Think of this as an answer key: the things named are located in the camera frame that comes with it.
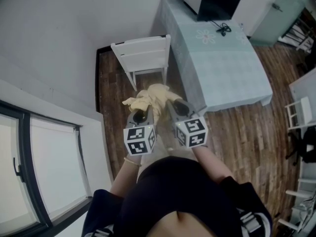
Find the yellow cloth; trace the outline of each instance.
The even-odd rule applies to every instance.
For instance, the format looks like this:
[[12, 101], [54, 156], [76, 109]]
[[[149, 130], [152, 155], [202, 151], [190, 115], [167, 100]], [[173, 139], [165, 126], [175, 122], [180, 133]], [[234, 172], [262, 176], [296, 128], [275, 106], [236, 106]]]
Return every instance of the yellow cloth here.
[[157, 83], [150, 85], [147, 90], [140, 91], [136, 98], [130, 97], [122, 103], [124, 105], [129, 105], [129, 110], [131, 112], [135, 109], [146, 111], [148, 106], [151, 105], [153, 107], [154, 123], [156, 125], [167, 100], [173, 102], [178, 98], [182, 99], [182, 97], [169, 91], [168, 86]]

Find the cable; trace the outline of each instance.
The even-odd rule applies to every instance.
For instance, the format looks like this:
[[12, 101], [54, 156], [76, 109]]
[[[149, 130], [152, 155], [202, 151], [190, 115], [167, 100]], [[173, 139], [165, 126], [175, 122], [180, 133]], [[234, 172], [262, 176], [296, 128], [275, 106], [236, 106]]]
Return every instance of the cable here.
[[232, 31], [232, 29], [226, 23], [223, 23], [222, 26], [220, 26], [213, 20], [211, 20], [211, 22], [213, 22], [215, 25], [219, 27], [219, 29], [216, 32], [221, 33], [223, 37], [226, 35], [226, 33], [230, 33]]

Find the white cube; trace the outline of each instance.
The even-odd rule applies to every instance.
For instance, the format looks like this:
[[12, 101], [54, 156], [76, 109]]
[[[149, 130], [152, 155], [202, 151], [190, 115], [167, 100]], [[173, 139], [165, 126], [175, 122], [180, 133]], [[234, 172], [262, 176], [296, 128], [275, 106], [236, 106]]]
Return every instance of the white cube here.
[[154, 125], [124, 129], [124, 143], [131, 156], [147, 155], [153, 151], [156, 142]]
[[204, 117], [176, 122], [174, 127], [175, 136], [183, 146], [193, 148], [206, 143], [208, 128]]

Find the light blue tablecloth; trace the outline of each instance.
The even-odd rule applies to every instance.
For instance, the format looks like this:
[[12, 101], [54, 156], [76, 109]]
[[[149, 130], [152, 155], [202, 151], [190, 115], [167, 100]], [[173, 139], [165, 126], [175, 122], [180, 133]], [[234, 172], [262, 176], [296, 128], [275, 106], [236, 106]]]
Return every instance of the light blue tablecloth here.
[[268, 104], [272, 89], [264, 68], [234, 20], [225, 37], [211, 22], [197, 22], [182, 0], [162, 0], [160, 19], [171, 35], [171, 47], [187, 99], [202, 114], [261, 101]]

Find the black window frame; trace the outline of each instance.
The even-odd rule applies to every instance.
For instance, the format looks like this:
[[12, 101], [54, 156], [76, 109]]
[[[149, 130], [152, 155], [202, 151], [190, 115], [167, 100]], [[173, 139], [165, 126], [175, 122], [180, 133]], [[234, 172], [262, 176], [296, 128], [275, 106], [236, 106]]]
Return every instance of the black window frame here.
[[18, 154], [20, 156], [20, 165], [17, 176], [21, 178], [21, 182], [25, 183], [30, 202], [34, 208], [34, 212], [39, 219], [39, 222], [35, 222], [30, 226], [27, 226], [21, 230], [6, 235], [10, 237], [30, 237], [30, 236], [41, 236], [41, 237], [52, 237], [66, 229], [85, 212], [88, 211], [92, 201], [92, 197], [87, 196], [84, 201], [80, 204], [64, 213], [54, 221], [51, 221], [46, 211], [43, 199], [40, 195], [40, 190], [36, 180], [36, 175], [33, 166], [32, 149], [31, 149], [31, 134], [30, 134], [30, 121], [31, 118], [37, 118], [44, 121], [66, 125], [72, 127], [78, 132], [78, 146], [83, 168], [85, 171], [81, 139], [80, 139], [80, 125], [73, 124], [70, 122], [62, 121], [55, 118], [50, 118], [28, 110], [16, 107], [9, 103], [0, 100], [0, 114], [5, 115], [18, 120]]

